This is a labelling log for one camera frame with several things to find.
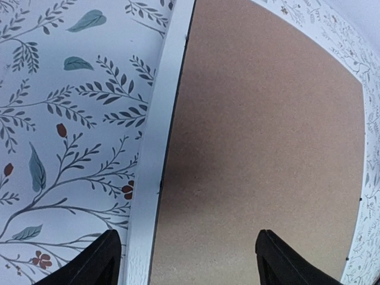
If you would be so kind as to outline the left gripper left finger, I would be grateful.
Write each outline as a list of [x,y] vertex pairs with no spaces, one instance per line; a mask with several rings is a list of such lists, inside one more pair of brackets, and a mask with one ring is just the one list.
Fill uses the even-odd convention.
[[121,240],[107,230],[77,257],[41,279],[37,285],[117,285],[121,266]]

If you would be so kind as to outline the white picture frame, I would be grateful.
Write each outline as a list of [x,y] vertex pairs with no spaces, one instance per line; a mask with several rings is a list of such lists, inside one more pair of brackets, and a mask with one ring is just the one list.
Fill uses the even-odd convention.
[[[141,141],[123,284],[148,284],[150,280],[159,193],[195,5],[195,1],[175,3],[164,38]],[[355,28],[342,17],[333,23],[334,9],[325,1],[318,1],[314,22],[301,22],[297,12],[282,14],[280,1],[259,1],[258,5],[296,27],[347,68],[363,86],[365,124],[379,121],[379,52]],[[379,135],[367,130],[359,212],[341,278],[344,284],[373,284],[379,278],[378,150]]]

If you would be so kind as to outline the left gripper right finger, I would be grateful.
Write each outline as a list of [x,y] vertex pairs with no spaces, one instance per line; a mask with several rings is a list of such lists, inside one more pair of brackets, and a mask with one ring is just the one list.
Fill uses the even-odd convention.
[[261,230],[255,242],[260,283],[263,285],[340,285],[307,262],[272,230]]

